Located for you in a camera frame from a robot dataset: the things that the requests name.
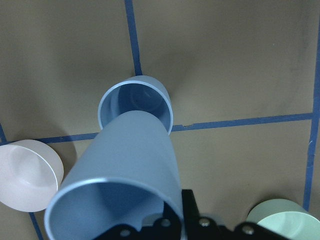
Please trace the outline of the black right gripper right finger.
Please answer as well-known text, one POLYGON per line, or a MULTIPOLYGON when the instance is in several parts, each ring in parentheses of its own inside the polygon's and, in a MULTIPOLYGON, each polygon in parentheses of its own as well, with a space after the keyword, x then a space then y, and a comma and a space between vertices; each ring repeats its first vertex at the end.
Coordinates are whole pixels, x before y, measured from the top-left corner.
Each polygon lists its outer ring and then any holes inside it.
POLYGON ((213 215, 200 213, 194 192, 183 189, 183 222, 187 240, 222 240, 222 232, 213 215))

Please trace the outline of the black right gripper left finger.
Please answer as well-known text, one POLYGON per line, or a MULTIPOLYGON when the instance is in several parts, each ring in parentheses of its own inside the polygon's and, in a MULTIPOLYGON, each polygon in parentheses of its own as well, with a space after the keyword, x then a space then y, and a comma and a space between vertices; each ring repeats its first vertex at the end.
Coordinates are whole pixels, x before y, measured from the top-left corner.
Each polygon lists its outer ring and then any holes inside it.
POLYGON ((181 236, 180 218, 167 203, 163 204, 162 213, 153 213, 142 221, 141 240, 180 240, 181 236))

